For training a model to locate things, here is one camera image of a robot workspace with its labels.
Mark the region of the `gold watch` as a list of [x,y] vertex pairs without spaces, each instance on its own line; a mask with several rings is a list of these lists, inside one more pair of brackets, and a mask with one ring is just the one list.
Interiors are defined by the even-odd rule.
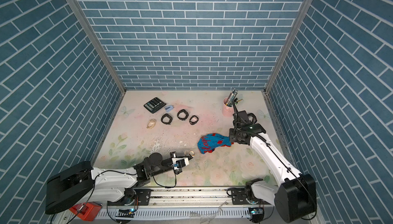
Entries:
[[156,119],[150,119],[148,121],[148,124],[146,126],[147,129],[153,129],[156,125],[157,120]]
[[195,153],[193,151],[185,151],[186,156],[194,157]]

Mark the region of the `red blue towel cloth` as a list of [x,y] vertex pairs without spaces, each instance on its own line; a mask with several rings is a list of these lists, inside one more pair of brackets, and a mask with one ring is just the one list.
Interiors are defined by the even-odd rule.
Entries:
[[233,143],[230,142],[229,137],[220,135],[218,133],[210,133],[202,136],[197,143],[201,154],[212,153],[218,147],[231,147]]

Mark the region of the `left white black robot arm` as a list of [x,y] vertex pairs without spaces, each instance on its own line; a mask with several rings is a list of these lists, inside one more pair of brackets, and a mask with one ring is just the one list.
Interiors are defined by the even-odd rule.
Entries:
[[171,152],[164,159],[155,152],[126,169],[93,167],[89,161],[78,163],[47,180],[45,213],[57,214],[88,202],[124,202],[134,198],[135,188],[147,185],[155,176],[171,171],[180,174],[192,158],[192,154]]

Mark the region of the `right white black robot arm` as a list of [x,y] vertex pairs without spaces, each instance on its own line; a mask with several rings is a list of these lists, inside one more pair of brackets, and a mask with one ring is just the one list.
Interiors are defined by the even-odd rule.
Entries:
[[232,143],[250,146],[262,158],[276,180],[276,185],[263,179],[248,181],[245,186],[249,202],[272,204],[283,221],[290,223],[317,214],[316,182],[310,174],[301,173],[270,140],[256,116],[234,109],[234,127],[229,131]]

